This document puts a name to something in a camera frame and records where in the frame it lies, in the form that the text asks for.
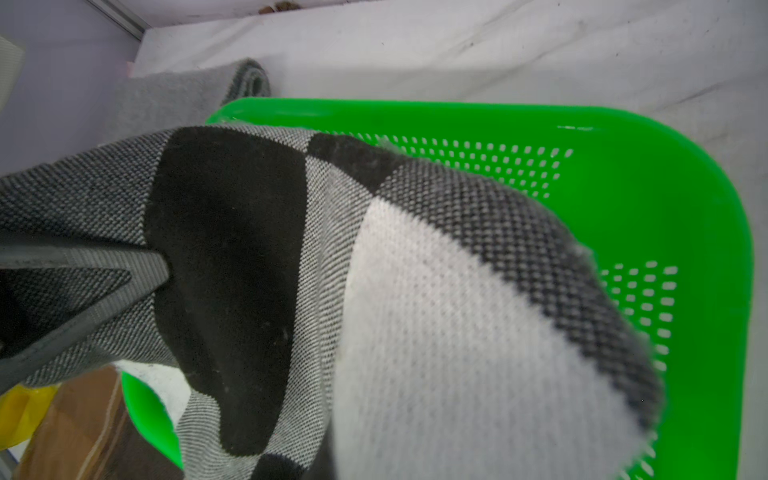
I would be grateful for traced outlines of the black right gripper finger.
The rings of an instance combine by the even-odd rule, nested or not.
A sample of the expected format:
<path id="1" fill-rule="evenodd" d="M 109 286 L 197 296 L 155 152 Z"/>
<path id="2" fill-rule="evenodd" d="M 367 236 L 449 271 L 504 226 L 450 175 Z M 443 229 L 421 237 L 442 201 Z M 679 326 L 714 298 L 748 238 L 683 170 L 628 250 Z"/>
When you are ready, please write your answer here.
<path id="1" fill-rule="evenodd" d="M 168 281 L 163 256 L 110 242 L 1 235 L 1 390 L 7 392 Z"/>

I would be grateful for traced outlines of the brown plaid scarf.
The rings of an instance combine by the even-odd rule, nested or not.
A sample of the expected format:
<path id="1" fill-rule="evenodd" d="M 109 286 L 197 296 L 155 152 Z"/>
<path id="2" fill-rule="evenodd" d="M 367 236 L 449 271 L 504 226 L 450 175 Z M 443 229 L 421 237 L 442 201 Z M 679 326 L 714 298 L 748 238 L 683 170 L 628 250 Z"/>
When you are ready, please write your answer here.
<path id="1" fill-rule="evenodd" d="M 120 376 L 105 367 L 63 383 L 13 472 L 15 479 L 182 479 L 136 430 Z"/>

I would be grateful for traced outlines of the black white checked scarf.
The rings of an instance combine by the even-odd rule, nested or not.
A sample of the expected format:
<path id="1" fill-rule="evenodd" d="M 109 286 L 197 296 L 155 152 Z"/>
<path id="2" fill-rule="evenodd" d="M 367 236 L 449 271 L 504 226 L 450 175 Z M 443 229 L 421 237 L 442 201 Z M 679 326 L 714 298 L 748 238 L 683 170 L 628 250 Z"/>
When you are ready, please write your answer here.
<path id="1" fill-rule="evenodd" d="M 4 232 L 163 256 L 166 283 L 17 385 L 159 367 L 189 479 L 612 479 L 663 407 L 554 214 L 348 136 L 105 144 L 4 176 Z"/>

